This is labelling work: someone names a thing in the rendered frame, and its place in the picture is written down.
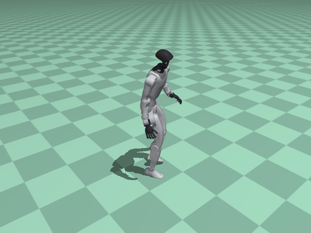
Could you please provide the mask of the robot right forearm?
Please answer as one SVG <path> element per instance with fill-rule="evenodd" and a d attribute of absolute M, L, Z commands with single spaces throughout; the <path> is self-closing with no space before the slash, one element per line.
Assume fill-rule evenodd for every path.
<path fill-rule="evenodd" d="M 144 125 L 148 125 L 148 106 L 146 106 L 147 102 L 145 99 L 141 100 L 140 109 L 141 109 L 141 119 L 143 120 Z"/>

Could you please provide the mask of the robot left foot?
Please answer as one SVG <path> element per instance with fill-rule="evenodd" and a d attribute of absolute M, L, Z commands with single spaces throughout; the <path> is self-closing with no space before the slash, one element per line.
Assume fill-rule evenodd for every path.
<path fill-rule="evenodd" d="M 150 158 L 150 155 L 148 155 L 147 159 L 149 160 L 149 158 Z M 159 161 L 159 162 L 163 162 L 164 160 L 161 159 L 161 158 L 159 158 L 158 161 Z"/>

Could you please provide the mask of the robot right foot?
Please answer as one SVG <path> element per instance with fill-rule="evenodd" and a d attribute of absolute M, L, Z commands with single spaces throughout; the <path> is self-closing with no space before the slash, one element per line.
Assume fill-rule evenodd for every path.
<path fill-rule="evenodd" d="M 163 178 L 163 174 L 162 174 L 162 173 L 160 173 L 160 172 L 158 172 L 158 171 L 156 171 L 156 170 L 154 170 L 154 172 L 151 172 L 151 171 L 149 171 L 149 170 L 150 170 L 150 168 L 147 167 L 147 168 L 145 169 L 144 173 L 145 173 L 145 174 L 148 174 L 148 175 L 151 175 L 151 176 L 153 176 L 153 177 L 155 177 L 155 178 L 157 178 L 157 179 L 162 179 L 162 178 Z"/>

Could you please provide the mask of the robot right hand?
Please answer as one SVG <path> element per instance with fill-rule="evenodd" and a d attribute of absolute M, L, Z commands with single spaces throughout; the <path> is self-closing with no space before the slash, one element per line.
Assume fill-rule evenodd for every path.
<path fill-rule="evenodd" d="M 156 136 L 154 135 L 154 133 L 153 132 L 155 132 L 155 133 L 158 133 L 157 131 L 155 131 L 150 125 L 151 125 L 151 123 L 150 123 L 150 120 L 148 119 L 148 122 L 149 122 L 149 124 L 148 125 L 144 125 L 146 128 L 145 128 L 145 133 L 146 133 L 146 137 L 149 139 L 154 139 L 154 137 L 156 138 Z M 153 136 L 152 136 L 152 134 L 153 134 Z M 150 137 L 150 135 L 151 135 L 151 137 Z M 149 137 L 148 137 L 149 136 Z"/>

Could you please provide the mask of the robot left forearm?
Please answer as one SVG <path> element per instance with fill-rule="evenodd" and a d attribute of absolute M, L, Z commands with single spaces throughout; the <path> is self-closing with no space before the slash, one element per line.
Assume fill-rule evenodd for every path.
<path fill-rule="evenodd" d="M 167 94 L 167 96 L 170 98 L 169 94 L 173 94 L 170 90 L 170 88 L 168 87 L 168 84 L 166 82 L 166 84 L 163 86 L 163 90 L 164 92 Z"/>

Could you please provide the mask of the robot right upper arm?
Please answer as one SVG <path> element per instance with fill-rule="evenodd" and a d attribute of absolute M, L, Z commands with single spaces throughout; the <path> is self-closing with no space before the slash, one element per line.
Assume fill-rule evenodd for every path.
<path fill-rule="evenodd" d="M 142 92 L 141 100 L 145 99 L 147 102 L 146 105 L 149 105 L 151 103 L 151 100 L 148 96 L 150 95 L 152 88 L 154 87 L 155 83 L 156 83 L 156 76 L 154 76 L 152 74 L 149 77 L 147 77 L 145 82 L 144 82 L 144 89 Z"/>

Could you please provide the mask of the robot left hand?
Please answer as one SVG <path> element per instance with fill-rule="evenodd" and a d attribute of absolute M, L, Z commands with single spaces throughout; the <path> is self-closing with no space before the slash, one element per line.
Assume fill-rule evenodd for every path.
<path fill-rule="evenodd" d="M 172 92 L 173 93 L 173 92 Z M 171 98 L 175 98 L 175 99 L 177 99 L 177 101 L 181 104 L 182 103 L 182 100 L 176 95 L 176 94 L 169 94 L 169 96 L 171 97 Z"/>

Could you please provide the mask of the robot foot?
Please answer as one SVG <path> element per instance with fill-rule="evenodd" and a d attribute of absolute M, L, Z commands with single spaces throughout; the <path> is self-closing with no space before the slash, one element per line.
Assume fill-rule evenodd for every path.
<path fill-rule="evenodd" d="M 150 155 L 148 155 L 147 159 L 149 160 L 149 158 L 150 158 Z M 159 161 L 159 162 L 163 162 L 164 160 L 161 159 L 161 158 L 159 158 L 158 161 Z"/>
<path fill-rule="evenodd" d="M 149 170 L 150 170 L 150 168 L 147 167 L 147 168 L 145 169 L 144 173 L 145 173 L 145 174 L 148 174 L 148 175 L 151 175 L 151 176 L 153 176 L 153 177 L 155 177 L 155 178 L 157 178 L 157 179 L 162 179 L 162 178 L 163 178 L 163 174 L 162 174 L 162 173 L 160 173 L 160 172 L 158 172 L 158 171 L 156 171 L 156 170 L 154 170 L 154 172 L 151 172 L 151 171 L 149 171 Z"/>

